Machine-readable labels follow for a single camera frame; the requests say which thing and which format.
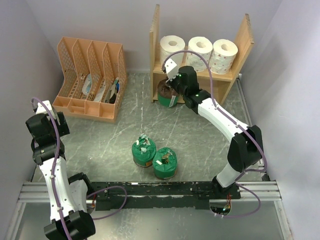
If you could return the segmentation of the brown roll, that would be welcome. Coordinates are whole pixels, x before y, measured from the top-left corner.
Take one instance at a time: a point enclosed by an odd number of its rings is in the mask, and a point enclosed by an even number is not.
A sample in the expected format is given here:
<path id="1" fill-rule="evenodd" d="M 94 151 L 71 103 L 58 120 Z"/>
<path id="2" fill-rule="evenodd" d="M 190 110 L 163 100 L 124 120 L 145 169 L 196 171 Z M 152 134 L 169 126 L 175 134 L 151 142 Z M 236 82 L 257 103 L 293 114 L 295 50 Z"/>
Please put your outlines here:
<path id="1" fill-rule="evenodd" d="M 166 80 L 161 80 L 157 86 L 157 97 L 161 105 L 171 108 L 175 106 L 179 99 L 179 94 L 169 85 Z"/>

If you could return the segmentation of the white roll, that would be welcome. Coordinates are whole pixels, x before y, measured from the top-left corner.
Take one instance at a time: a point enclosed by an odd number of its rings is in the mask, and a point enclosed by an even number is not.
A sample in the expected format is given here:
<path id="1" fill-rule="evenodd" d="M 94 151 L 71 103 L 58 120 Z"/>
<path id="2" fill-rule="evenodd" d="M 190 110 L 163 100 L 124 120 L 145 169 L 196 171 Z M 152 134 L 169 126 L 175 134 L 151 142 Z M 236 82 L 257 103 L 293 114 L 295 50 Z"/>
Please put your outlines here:
<path id="1" fill-rule="evenodd" d="M 208 64 L 213 51 L 213 44 L 204 36 L 195 36 L 189 40 L 188 50 L 202 56 Z M 196 72 L 203 72 L 207 69 L 205 62 L 194 53 L 186 53 L 185 63 L 187 66 L 193 67 Z"/>
<path id="2" fill-rule="evenodd" d="M 185 41 L 176 35 L 167 35 L 160 40 L 160 64 L 163 65 L 166 58 L 175 52 L 185 49 Z"/>
<path id="3" fill-rule="evenodd" d="M 228 39 L 216 40 L 212 47 L 209 59 L 210 71 L 217 75 L 227 74 L 236 58 L 238 47 Z"/>

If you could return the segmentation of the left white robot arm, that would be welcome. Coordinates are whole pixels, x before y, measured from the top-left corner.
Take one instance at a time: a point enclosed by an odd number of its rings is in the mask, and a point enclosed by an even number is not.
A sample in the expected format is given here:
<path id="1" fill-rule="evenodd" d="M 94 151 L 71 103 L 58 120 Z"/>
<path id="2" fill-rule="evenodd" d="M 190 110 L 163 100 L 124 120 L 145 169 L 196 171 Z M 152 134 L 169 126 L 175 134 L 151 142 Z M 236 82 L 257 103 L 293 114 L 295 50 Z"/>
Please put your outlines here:
<path id="1" fill-rule="evenodd" d="M 56 138 L 47 113 L 37 113 L 25 122 L 31 136 L 33 161 L 39 166 L 48 190 L 50 224 L 44 227 L 49 240 L 86 240 L 96 233 L 86 199 L 94 192 L 88 177 L 67 176 L 65 146 Z"/>

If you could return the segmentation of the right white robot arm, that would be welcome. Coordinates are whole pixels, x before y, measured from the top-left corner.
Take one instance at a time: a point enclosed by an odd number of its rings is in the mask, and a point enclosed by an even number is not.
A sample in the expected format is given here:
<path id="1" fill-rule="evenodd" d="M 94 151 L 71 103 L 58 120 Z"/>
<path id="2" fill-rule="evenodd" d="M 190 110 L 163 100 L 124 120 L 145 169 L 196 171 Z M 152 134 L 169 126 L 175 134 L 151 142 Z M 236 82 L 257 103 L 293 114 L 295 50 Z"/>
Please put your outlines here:
<path id="1" fill-rule="evenodd" d="M 230 142 L 227 164 L 212 180 L 213 195 L 223 199 L 241 174 L 263 158 L 262 132 L 256 125 L 248 126 L 233 117 L 208 91 L 200 89 L 193 67 L 178 67 L 169 60 L 163 71 L 166 83 L 182 96 L 185 105 L 212 123 Z"/>

